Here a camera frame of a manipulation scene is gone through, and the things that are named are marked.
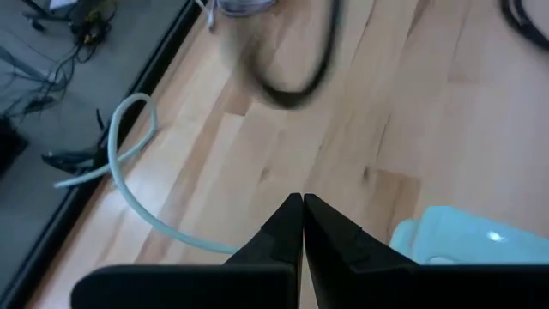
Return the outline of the black aluminium table frame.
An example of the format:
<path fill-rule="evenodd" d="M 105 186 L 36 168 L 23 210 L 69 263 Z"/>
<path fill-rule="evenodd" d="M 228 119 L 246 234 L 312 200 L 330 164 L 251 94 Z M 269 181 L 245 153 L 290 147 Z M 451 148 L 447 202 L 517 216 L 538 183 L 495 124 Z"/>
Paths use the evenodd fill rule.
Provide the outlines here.
<path fill-rule="evenodd" d="M 33 46 L 40 56 L 61 52 L 36 77 L 19 73 L 21 53 L 0 37 L 0 309 L 27 304 L 97 188 L 57 182 L 106 162 L 112 112 L 126 96 L 154 91 L 198 15 L 191 0 L 82 0 L 61 39 Z M 77 175 L 41 160 L 101 134 L 94 166 Z"/>

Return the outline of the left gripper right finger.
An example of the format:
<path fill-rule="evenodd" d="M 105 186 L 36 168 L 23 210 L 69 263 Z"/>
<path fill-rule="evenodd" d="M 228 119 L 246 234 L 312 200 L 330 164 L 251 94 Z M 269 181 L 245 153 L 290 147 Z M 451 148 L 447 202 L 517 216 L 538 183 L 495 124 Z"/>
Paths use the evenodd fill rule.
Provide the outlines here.
<path fill-rule="evenodd" d="M 319 309 L 549 309 L 548 264 L 418 264 L 314 194 L 304 236 Z"/>

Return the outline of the mint green power cube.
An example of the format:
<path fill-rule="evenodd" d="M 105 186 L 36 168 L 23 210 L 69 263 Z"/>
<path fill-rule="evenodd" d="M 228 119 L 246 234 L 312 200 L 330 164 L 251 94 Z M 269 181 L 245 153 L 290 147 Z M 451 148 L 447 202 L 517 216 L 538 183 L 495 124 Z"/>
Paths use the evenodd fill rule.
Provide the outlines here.
<path fill-rule="evenodd" d="M 548 238 L 451 206 L 402 221 L 389 246 L 419 264 L 549 264 Z"/>

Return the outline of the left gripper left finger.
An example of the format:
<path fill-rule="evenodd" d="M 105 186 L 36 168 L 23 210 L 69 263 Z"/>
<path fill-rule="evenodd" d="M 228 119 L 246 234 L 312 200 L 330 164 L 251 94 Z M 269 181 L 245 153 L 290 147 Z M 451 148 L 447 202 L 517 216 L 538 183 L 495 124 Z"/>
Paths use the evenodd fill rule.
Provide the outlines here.
<path fill-rule="evenodd" d="M 84 276 L 71 309 L 297 309 L 304 201 L 290 194 L 223 264 L 120 264 Z"/>

